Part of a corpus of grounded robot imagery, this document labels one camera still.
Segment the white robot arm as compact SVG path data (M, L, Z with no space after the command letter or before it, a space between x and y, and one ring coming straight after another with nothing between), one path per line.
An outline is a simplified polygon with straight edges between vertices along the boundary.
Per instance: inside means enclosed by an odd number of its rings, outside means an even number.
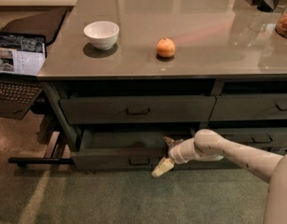
M287 224L287 154L245 146L208 129L197 131L190 139L175 141L165 136L164 140L168 157L160 160L153 177L167 173L175 164L226 158L268 183L263 224Z

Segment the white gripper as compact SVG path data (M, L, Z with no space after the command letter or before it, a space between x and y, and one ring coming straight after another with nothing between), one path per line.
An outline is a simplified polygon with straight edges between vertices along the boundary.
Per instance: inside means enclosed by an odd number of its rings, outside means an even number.
M174 167L176 164L184 164L197 158L196 147L194 139L187 140L173 140L168 136L163 137L168 149L169 158L162 158L159 164L152 172L153 177L159 177Z

